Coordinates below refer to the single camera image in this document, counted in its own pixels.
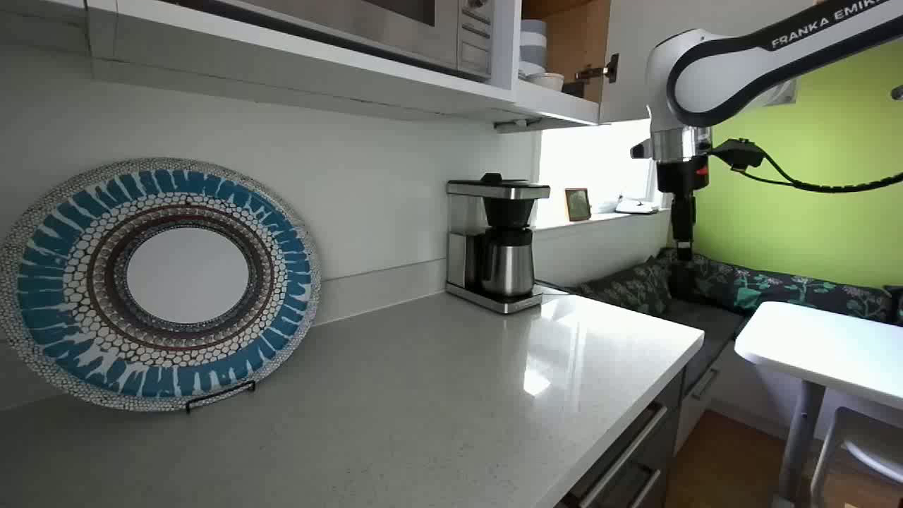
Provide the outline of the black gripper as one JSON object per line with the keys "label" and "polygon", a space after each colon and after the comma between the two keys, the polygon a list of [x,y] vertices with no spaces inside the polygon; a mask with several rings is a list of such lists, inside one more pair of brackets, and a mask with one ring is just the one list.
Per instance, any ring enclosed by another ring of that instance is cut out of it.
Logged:
{"label": "black gripper", "polygon": [[708,185],[708,158],[705,156],[694,156],[683,163],[662,163],[657,168],[657,189],[673,196],[673,238],[674,244],[674,261],[679,264],[693,264],[694,261],[694,244],[693,233],[694,233],[694,193],[704,189]]}

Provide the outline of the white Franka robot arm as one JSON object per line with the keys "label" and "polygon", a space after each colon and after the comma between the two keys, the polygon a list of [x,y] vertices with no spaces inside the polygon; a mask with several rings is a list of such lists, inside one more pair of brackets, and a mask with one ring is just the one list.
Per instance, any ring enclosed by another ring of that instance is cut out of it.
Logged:
{"label": "white Franka robot arm", "polygon": [[711,156],[742,176],[769,162],[780,173],[780,187],[806,193],[871,193],[897,185],[897,176],[845,187],[807,185],[789,176],[755,142],[711,145],[708,130],[797,77],[900,34],[903,0],[821,0],[755,34],[717,38],[693,28],[653,52],[649,139],[638,154],[656,162],[657,189],[673,196],[673,241],[683,264],[694,251],[694,193],[708,185]]}

